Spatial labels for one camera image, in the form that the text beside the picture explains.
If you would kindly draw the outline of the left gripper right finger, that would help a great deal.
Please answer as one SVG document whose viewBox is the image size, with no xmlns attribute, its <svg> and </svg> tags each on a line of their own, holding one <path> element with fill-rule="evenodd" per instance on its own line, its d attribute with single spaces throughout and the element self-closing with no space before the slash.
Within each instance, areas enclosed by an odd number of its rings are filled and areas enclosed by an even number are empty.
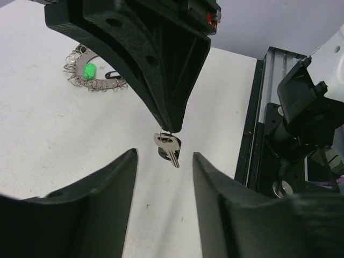
<svg viewBox="0 0 344 258">
<path fill-rule="evenodd" d="M 193 154 L 204 257 L 343 257 L 343 197 L 261 195 Z"/>
</svg>

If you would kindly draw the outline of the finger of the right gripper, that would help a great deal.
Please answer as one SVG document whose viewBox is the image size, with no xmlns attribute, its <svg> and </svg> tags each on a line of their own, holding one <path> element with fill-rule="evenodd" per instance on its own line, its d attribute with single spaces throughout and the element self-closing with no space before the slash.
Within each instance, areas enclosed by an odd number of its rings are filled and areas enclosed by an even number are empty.
<svg viewBox="0 0 344 258">
<path fill-rule="evenodd" d="M 144 78 L 146 74 L 120 43 L 84 18 L 85 3 L 86 1 L 59 1 L 46 5 L 44 11 L 47 27 L 76 40 L 102 57 L 129 83 L 159 125 L 171 132 L 170 121 L 163 117 L 153 100 L 148 79 Z"/>
<path fill-rule="evenodd" d="M 171 132 L 179 132 L 210 39 L 161 1 L 86 1 L 83 16 L 134 58 Z"/>
</svg>

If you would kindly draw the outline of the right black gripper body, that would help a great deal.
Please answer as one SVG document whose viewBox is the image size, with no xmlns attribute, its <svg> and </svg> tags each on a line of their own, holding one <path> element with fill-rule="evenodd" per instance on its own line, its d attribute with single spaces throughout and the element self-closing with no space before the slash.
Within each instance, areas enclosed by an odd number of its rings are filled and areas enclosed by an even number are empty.
<svg viewBox="0 0 344 258">
<path fill-rule="evenodd" d="M 216 0 L 161 1 L 179 18 L 204 35 L 215 35 L 221 21 L 221 7 Z"/>
</svg>

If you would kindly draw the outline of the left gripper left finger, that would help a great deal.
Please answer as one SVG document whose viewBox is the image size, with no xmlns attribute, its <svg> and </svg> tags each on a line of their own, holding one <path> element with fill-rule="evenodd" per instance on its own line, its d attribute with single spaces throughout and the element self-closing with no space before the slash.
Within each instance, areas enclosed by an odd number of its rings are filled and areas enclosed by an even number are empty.
<svg viewBox="0 0 344 258">
<path fill-rule="evenodd" d="M 1 257 L 121 257 L 137 164 L 129 149 L 45 197 L 1 195 Z"/>
</svg>

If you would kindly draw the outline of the black tag key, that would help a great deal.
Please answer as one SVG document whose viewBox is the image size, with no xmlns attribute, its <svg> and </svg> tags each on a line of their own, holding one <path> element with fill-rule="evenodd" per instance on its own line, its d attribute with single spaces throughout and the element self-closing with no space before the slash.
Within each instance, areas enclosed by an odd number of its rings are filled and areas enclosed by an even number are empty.
<svg viewBox="0 0 344 258">
<path fill-rule="evenodd" d="M 181 151 L 181 140 L 172 134 L 155 133 L 154 142 L 158 147 L 159 155 L 171 162 L 175 168 L 180 167 L 179 156 Z"/>
</svg>

